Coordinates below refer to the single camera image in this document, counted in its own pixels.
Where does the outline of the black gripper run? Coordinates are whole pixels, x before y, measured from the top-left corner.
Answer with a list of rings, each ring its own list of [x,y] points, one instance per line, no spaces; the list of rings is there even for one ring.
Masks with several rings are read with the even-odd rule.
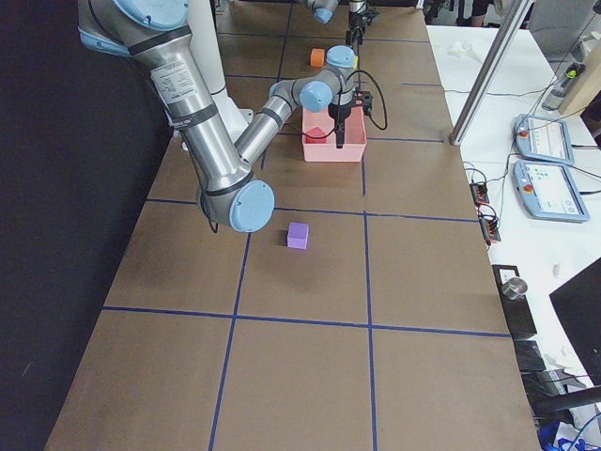
[[[364,12],[365,8],[349,11],[346,45],[352,46],[357,40],[357,34],[362,34],[364,32]]]
[[[352,113],[353,101],[347,103],[330,103],[328,114],[335,122],[335,145],[342,148],[345,144],[345,121]]]

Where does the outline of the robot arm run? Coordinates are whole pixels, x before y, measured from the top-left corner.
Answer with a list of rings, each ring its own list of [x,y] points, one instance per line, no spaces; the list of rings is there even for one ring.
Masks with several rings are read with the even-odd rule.
[[[299,107],[314,113],[352,100],[356,56],[346,45],[326,53],[316,75],[284,80],[241,132],[229,132],[220,107],[222,60],[207,1],[81,1],[82,44],[140,65],[172,126],[187,145],[197,174],[197,204],[212,225],[242,233],[262,228],[275,206],[273,190],[254,176],[254,162]]]
[[[328,23],[338,8],[335,0],[301,0],[300,5],[312,11],[314,18],[320,23]],[[368,3],[366,1],[348,1],[347,45],[362,45],[365,30],[370,23]]]

